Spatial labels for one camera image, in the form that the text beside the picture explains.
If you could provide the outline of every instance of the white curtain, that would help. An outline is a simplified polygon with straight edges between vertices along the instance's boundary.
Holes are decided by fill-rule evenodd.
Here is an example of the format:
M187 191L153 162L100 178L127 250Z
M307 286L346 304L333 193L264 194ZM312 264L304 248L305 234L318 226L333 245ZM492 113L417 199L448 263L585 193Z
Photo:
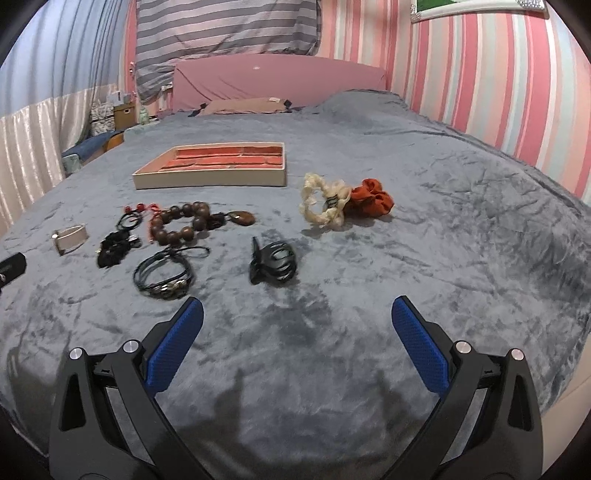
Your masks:
M0 67L0 236L63 179L61 152L117 88L129 1L49 0Z

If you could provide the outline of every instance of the bed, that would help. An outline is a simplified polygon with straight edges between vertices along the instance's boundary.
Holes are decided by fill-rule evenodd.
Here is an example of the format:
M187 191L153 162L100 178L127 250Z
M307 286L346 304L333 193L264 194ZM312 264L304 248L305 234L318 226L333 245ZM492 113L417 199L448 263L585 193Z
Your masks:
M165 150L227 141L285 142L287 187L134 190L132 173ZM308 171L354 186L380 179L396 203L392 215L342 231L312 228L297 208ZM196 200L257 218L202 240L212 253L193 258L190 294L204 304L204 328L156 397L217 478L383 473L436 402L391 325L402 294L454 340L500 355L522 348L545 416L583 365L591 209L536 169L409 111L391 93L345 92L273 115L178 113L62 182L2 239L0 257L22 251L28 271L0 296L0 400L42 450L64 354L112 351L182 304L143 297L132 283L157 246L144 242L100 270L100 241L126 205ZM76 223L87 224L90 239L59 257L49 234ZM293 245L295 282L250 285L253 236ZM579 386L589 372L579 369ZM451 455L467 439L473 407ZM559 423L545 423L548 439L565 436L553 431Z

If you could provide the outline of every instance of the brown oval pendant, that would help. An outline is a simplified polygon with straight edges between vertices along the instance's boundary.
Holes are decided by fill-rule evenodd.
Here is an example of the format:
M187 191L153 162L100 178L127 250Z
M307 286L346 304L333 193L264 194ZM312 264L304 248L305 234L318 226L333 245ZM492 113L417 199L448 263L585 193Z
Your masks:
M228 212L227 215L230 217L230 221L238 225L249 226L256 221L255 216L251 212L244 212L243 210Z

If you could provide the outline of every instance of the orange cloth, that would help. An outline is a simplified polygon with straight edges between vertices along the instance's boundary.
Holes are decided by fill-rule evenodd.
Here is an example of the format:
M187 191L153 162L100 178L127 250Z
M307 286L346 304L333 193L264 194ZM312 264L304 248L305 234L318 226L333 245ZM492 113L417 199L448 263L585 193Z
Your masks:
M392 210L394 200L382 190L376 179L365 179L360 187L351 192L351 199L345 205L345 214L380 217Z

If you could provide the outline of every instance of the pink headboard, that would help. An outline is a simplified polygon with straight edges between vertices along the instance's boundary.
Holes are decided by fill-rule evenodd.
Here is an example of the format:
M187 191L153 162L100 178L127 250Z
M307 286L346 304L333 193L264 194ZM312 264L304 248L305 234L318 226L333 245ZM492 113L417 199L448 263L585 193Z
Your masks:
M384 69L304 55L237 54L183 60L174 69L173 111L217 99L278 97L318 105L352 89L386 89Z

